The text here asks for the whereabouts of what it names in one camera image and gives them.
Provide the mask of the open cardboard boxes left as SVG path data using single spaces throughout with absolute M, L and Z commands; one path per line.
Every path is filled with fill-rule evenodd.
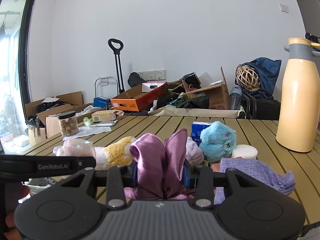
M 95 112 L 92 103 L 84 103 L 81 91 L 26 103 L 24 110 L 31 146 L 60 133 L 59 114 L 74 111 L 80 123 Z

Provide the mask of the cream yellow thermos jug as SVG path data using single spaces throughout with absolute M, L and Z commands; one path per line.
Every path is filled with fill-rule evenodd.
M 288 43 L 276 141 L 288 150 L 308 153 L 319 121 L 319 73 L 314 61 L 319 52 L 313 50 L 319 44 L 302 37 L 289 38 Z

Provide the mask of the white wall socket panel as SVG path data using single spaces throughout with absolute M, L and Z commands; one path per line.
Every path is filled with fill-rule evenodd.
M 137 72 L 145 81 L 164 81 L 166 80 L 166 70 L 142 70 Z

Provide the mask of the dark blue cloth bag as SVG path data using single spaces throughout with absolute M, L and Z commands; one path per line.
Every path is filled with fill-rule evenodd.
M 281 60 L 272 60 L 266 57 L 259 57 L 250 62 L 240 64 L 249 65 L 255 69 L 260 77 L 260 89 L 250 92 L 241 87 L 246 93 L 255 98 L 273 99 L 273 93 L 279 76 Z

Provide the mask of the blue plush toy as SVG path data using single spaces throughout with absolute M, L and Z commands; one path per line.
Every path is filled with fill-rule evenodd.
M 201 149 L 209 163 L 218 163 L 229 158 L 236 148 L 236 131 L 225 124 L 215 121 L 200 134 Z

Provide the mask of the lavender burlap drawstring pouch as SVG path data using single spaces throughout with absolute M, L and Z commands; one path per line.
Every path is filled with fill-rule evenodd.
M 257 159 L 222 158 L 214 171 L 226 174 L 226 187 L 216 187 L 214 204 L 222 207 L 245 207 L 257 200 L 285 202 L 281 194 L 295 190 L 295 177 L 291 171 L 276 173 Z

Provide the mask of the lilac fuzzy sock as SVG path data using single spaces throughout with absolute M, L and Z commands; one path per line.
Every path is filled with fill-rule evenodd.
M 204 161 L 202 150 L 191 137 L 187 137 L 185 158 L 192 166 L 201 165 Z

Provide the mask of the clear jar of snacks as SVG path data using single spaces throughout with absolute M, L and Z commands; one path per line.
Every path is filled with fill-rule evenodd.
M 75 111 L 60 113 L 58 116 L 59 126 L 63 137 L 76 135 L 79 132 L 78 121 Z

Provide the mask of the brown cardboard box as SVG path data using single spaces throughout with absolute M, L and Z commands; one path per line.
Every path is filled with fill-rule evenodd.
M 223 68 L 220 67 L 220 77 L 213 79 L 207 72 L 194 77 L 183 77 L 182 85 L 188 99 L 208 96 L 209 109 L 227 110 L 229 104 L 229 91 Z

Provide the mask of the orange cardboard box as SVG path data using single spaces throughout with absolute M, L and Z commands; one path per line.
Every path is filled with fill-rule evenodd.
M 168 92 L 167 82 L 141 83 L 111 99 L 114 109 L 140 112 Z

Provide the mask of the white paper sheet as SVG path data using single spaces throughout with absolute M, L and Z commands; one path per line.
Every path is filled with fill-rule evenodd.
M 81 138 L 87 137 L 91 135 L 96 135 L 104 132 L 110 132 L 111 128 L 108 126 L 105 127 L 98 127 L 98 126 L 91 126 L 91 127 L 79 127 L 79 132 L 73 135 L 73 138 Z

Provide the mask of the woven rattan ball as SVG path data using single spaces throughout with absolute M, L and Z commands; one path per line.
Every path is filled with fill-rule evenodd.
M 246 90 L 253 92 L 260 89 L 260 77 L 255 69 L 249 65 L 238 65 L 235 72 L 235 81 Z

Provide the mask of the purple satin bow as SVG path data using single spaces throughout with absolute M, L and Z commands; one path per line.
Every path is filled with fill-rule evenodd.
M 125 197 L 136 200 L 191 200 L 194 190 L 182 183 L 188 131 L 183 128 L 165 141 L 148 133 L 130 146 L 137 163 L 137 187 L 124 189 Z

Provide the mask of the blue tissue pack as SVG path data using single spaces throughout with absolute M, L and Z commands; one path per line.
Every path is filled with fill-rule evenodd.
M 199 146 L 201 143 L 201 132 L 208 128 L 212 123 L 211 122 L 201 122 L 201 121 L 194 121 L 191 124 L 191 138 L 196 144 Z

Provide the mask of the white foam cylinder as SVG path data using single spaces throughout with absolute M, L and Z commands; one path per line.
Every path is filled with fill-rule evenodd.
M 232 152 L 232 158 L 256 159 L 258 150 L 251 145 L 237 145 Z

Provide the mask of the small tan carton box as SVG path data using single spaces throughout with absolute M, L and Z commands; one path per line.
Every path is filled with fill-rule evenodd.
M 114 121 L 117 119 L 117 110 L 96 111 L 92 114 L 93 122 Z

